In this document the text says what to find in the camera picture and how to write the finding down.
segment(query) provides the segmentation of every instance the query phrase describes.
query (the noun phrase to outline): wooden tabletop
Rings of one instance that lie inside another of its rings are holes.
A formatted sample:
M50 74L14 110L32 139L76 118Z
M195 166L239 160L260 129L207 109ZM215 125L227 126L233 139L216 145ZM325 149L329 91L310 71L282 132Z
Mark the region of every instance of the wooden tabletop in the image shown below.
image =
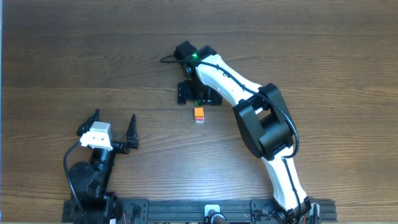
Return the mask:
M184 40L280 88L309 196L336 200L340 221L396 220L397 1L5 0L3 13L3 221L60 221L62 159L96 108L117 140L137 115L139 149L117 156L109 183L120 197L271 198L231 106L195 124L193 103L177 104L184 76L159 59Z

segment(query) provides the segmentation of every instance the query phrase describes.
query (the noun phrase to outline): robotic arm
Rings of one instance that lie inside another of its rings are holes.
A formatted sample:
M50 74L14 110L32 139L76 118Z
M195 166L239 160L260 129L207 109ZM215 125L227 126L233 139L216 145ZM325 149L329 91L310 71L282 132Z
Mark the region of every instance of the robotic arm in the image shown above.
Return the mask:
M209 46L197 50L185 41L176 47L172 56L177 60L166 61L165 57L160 61L180 63L188 78L178 84L178 102L185 104L186 100L198 100L205 104L220 105L222 96L233 106L245 145L266 165L275 201L289 223L294 220L297 222L311 209L311 203L300 186L293 158L284 158L293 153L294 142L293 132L287 123L287 117L290 120L291 117L278 88L272 83L261 86L245 79L225 64ZM265 96L282 111L251 92ZM271 113L259 120L257 114L269 109Z

